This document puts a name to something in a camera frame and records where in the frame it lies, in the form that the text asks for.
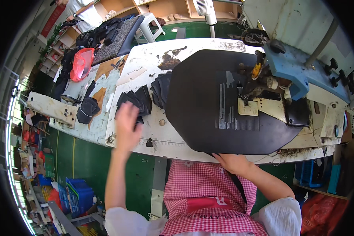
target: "green floor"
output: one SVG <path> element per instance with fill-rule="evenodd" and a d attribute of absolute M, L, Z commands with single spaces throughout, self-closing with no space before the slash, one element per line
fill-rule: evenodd
<path fill-rule="evenodd" d="M 204 21 L 178 23 L 163 27 L 166 35 L 159 36 L 156 41 L 175 39 L 174 27 L 185 27 L 186 38 L 210 37 L 209 27 Z M 217 38 L 227 38 L 229 34 L 241 35 L 236 23 L 218 22 L 215 26 Z M 63 132 L 50 128 L 48 145 L 52 148 L 58 182 L 65 185 L 65 179 L 83 178 L 91 186 L 95 194 L 104 202 L 106 176 L 110 162 L 110 148 L 76 139 Z M 151 212 L 151 192 L 153 183 L 153 167 L 155 158 L 141 154 L 132 154 L 126 167 L 126 205 L 147 218 Z M 260 165 L 265 171 L 272 173 L 289 185 L 292 184 L 295 164 Z M 265 197 L 257 192 L 256 204 L 252 213 L 268 204 Z"/>

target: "white sleeve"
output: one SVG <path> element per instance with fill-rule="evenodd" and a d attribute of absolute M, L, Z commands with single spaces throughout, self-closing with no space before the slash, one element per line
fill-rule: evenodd
<path fill-rule="evenodd" d="M 298 201 L 291 197 L 269 203 L 252 217 L 264 225 L 270 236 L 300 235 L 302 213 Z"/>
<path fill-rule="evenodd" d="M 30 114 L 27 114 L 25 116 L 25 120 L 30 126 L 33 126 L 33 121 L 32 121 L 32 118 L 30 117 Z"/>
<path fill-rule="evenodd" d="M 166 221 L 148 221 L 135 211 L 114 207 L 106 211 L 104 226 L 108 236 L 159 236 Z"/>
<path fill-rule="evenodd" d="M 90 4 L 91 2 L 93 2 L 94 0 L 76 0 L 78 3 L 80 3 L 80 5 L 86 6 L 88 4 Z"/>

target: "white plastic stool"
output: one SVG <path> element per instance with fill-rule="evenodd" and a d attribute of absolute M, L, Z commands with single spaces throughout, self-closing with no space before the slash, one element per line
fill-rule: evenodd
<path fill-rule="evenodd" d="M 138 43 L 138 45 L 140 43 L 154 43 L 156 42 L 155 39 L 161 35 L 164 34 L 165 32 L 163 31 L 163 28 L 161 28 L 159 22 L 157 21 L 156 17 L 151 13 L 144 13 L 144 14 L 140 14 L 140 16 L 145 16 L 143 22 L 140 24 L 139 26 L 139 31 L 138 33 L 135 33 L 134 37 L 136 42 Z M 156 26 L 158 27 L 158 29 L 156 30 L 155 34 L 152 33 L 151 29 L 149 28 L 149 24 L 155 21 L 156 22 Z"/>

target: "wooden table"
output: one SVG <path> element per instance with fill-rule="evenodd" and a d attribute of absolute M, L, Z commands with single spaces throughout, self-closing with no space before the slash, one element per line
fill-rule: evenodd
<path fill-rule="evenodd" d="M 78 122 L 76 122 L 74 129 L 59 125 L 57 122 L 53 124 L 52 121 L 50 126 L 95 144 L 115 147 L 114 114 L 119 95 L 130 90 L 136 91 L 143 85 L 147 85 L 148 89 L 150 89 L 151 82 L 155 80 L 158 74 L 171 71 L 170 69 L 165 70 L 166 68 L 163 67 L 168 60 L 182 61 L 202 49 L 227 50 L 250 54 L 254 54 L 255 50 L 262 51 L 261 48 L 244 45 L 238 40 L 211 38 L 166 40 L 136 46 L 132 48 L 128 55 L 121 75 L 119 69 L 113 69 L 111 66 L 111 64 L 115 65 L 116 61 L 118 61 L 118 58 L 113 59 L 113 62 L 108 61 L 92 67 L 89 76 L 83 81 L 78 83 L 70 82 L 65 92 L 65 94 L 75 98 L 84 96 L 85 86 L 89 86 L 91 81 L 96 79 L 96 87 L 91 95 L 97 94 L 102 89 L 105 90 L 102 100 L 103 109 L 108 102 L 110 94 L 115 93 L 109 112 L 101 112 L 98 116 L 95 116 L 90 128 L 88 125 Z M 130 77 L 131 80 L 129 82 L 118 87 L 115 86 L 119 78 L 128 80 Z M 143 117 L 145 123 L 143 136 L 134 152 L 186 161 L 217 162 L 215 158 L 205 153 L 190 149 L 168 122 L 164 110 L 154 104 L 152 106 L 151 115 Z M 164 126 L 159 124 L 162 119 L 166 121 Z M 152 139 L 152 147 L 146 146 L 149 139 Z M 255 163 L 278 164 L 330 156 L 333 151 L 334 146 L 327 146 L 326 154 L 321 148 L 305 148 L 299 149 L 299 151 L 284 149 L 281 154 L 247 155 L 246 157 Z"/>

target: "yellow floor line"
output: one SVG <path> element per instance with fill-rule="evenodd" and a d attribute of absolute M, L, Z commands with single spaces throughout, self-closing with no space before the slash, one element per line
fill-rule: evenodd
<path fill-rule="evenodd" d="M 72 148 L 72 178 L 75 178 L 75 142 L 76 138 L 74 137 L 74 147 Z"/>
<path fill-rule="evenodd" d="M 58 130 L 58 137 L 57 137 L 57 153 L 56 153 L 56 156 L 57 156 L 57 167 L 56 167 L 56 171 L 57 171 L 57 175 L 56 175 L 56 181 L 58 181 L 58 142 L 59 142 L 59 130 Z"/>

